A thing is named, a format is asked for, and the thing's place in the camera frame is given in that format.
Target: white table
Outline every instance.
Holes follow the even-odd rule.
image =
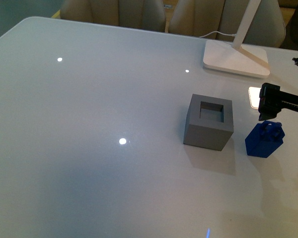
[[[38,17],[1,37],[0,238],[298,238],[298,113],[269,158],[244,143],[248,88],[298,95],[298,52],[265,48],[263,80],[204,69],[204,45]],[[192,94],[233,101],[221,152],[182,144]]]

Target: chair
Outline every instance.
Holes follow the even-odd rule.
[[[61,19],[165,31],[162,0],[64,0]]]
[[[204,36],[212,31],[235,34],[249,0],[179,0],[169,33]],[[244,43],[279,47],[286,35],[278,0],[262,0]],[[232,36],[212,34],[208,38],[233,41]]]

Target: white cable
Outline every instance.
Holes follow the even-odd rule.
[[[225,33],[219,32],[219,31],[212,31],[212,32],[210,32],[209,34],[206,34],[206,35],[204,35],[204,36],[199,36],[199,38],[206,37],[206,36],[211,35],[211,34],[213,34],[213,33],[219,33],[219,34],[224,35],[224,36],[236,36],[236,34],[225,34]]]

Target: gray hollow cube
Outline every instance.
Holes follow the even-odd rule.
[[[231,100],[192,95],[183,144],[221,151],[233,132]]]

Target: blue 3d-printed part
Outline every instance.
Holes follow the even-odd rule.
[[[267,158],[283,144],[284,136],[280,122],[258,123],[245,139],[247,155]]]

